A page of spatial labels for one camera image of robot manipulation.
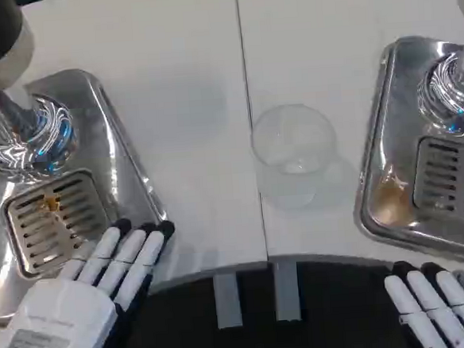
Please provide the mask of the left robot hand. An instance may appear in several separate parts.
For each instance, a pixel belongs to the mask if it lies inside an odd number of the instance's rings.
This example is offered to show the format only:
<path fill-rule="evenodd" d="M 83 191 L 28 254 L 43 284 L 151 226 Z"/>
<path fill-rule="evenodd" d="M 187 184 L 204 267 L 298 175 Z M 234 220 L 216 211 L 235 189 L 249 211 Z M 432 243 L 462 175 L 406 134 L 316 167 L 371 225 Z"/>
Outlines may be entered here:
<path fill-rule="evenodd" d="M 27 291 L 0 348 L 124 348 L 147 298 L 173 222 L 133 228 L 127 218 L 75 250 L 55 278 Z"/>

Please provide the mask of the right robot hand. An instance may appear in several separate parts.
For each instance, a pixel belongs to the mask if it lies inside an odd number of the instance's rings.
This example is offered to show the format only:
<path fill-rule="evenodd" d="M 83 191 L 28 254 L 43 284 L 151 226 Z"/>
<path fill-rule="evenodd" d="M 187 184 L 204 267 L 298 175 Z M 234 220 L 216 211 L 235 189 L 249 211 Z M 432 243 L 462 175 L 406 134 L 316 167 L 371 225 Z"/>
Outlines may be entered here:
<path fill-rule="evenodd" d="M 464 348 L 464 270 L 398 261 L 384 288 L 411 348 Z"/>

